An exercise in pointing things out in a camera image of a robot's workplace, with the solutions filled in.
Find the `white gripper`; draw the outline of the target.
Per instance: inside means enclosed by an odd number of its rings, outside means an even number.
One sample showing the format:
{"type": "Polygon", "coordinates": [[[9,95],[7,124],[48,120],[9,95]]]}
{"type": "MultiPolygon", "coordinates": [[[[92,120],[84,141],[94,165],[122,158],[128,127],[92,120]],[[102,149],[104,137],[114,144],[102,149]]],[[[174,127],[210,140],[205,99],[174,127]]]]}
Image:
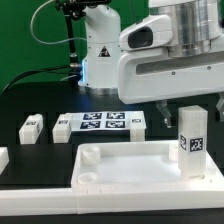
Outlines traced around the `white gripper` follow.
{"type": "Polygon", "coordinates": [[[156,107],[172,127],[164,99],[219,93],[216,118],[224,122],[224,50],[198,56],[170,58],[165,48],[127,52],[118,64],[119,98],[126,104],[157,101],[156,107]]]}

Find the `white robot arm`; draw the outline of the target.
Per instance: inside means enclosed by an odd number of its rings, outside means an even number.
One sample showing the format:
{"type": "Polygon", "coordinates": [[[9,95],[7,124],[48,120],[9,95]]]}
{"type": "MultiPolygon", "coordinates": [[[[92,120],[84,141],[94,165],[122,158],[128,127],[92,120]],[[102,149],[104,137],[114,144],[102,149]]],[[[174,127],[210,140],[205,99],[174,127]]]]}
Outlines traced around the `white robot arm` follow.
{"type": "Polygon", "coordinates": [[[224,121],[221,0],[148,0],[149,15],[124,30],[108,1],[85,10],[81,90],[115,93],[125,104],[155,102],[166,122],[169,99],[218,93],[224,121]]]}

